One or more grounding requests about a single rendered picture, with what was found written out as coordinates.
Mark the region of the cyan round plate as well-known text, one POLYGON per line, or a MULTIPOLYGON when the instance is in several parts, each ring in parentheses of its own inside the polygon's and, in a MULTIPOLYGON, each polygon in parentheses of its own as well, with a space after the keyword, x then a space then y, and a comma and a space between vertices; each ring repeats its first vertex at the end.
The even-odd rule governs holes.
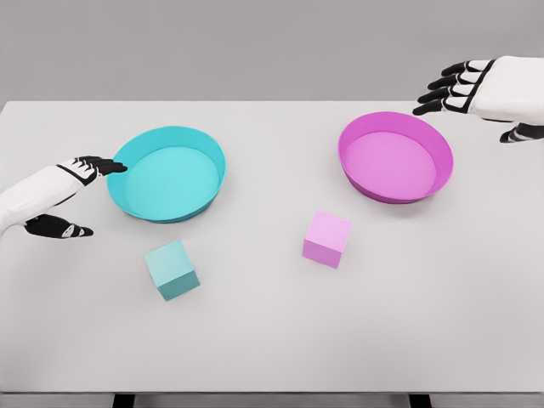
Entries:
POLYGON ((220 144, 191 127, 148 130, 124 144, 114 160, 127 171, 107 177, 110 198, 125 213, 159 224, 185 221, 205 211, 227 171, 220 144))

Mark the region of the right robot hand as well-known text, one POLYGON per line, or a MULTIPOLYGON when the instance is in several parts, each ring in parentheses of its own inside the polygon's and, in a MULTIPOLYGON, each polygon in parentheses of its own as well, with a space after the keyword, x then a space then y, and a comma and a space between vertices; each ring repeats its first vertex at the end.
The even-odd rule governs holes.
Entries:
POLYGON ((441 71, 412 113, 450 111, 512 123, 502 144, 544 140, 544 58, 471 59, 441 71))

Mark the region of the cyan cube block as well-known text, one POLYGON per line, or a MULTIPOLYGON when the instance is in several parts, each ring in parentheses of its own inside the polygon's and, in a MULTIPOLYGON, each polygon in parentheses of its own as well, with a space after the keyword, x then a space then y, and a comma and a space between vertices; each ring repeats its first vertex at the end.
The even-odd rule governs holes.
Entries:
POLYGON ((144 255, 151 278, 165 301, 197 288, 201 283, 181 240, 144 255))

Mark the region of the magenta round plate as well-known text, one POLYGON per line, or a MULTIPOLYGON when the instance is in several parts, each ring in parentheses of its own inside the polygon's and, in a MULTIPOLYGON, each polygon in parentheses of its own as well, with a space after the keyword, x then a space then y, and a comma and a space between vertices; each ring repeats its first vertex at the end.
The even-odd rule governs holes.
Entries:
POLYGON ((454 169, 451 147, 438 130, 394 111, 351 121, 339 135, 337 154, 360 193, 388 204, 417 202, 437 193, 454 169))

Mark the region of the pink cube block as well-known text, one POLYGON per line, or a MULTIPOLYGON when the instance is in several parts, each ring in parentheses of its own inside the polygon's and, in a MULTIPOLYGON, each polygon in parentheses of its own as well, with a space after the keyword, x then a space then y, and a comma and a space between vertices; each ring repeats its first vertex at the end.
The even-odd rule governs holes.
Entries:
POLYGON ((303 257, 337 269, 347 246, 353 222, 316 211, 303 241, 303 257))

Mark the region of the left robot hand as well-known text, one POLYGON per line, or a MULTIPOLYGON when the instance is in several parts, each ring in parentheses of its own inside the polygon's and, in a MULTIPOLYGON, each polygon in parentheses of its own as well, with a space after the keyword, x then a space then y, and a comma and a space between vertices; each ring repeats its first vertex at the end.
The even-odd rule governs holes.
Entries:
POLYGON ((14 226, 24 227, 30 235, 52 239, 93 235, 89 227, 51 215, 48 210, 70 200, 97 179, 127 170, 111 158, 78 156, 33 173, 0 193, 0 238, 14 226))

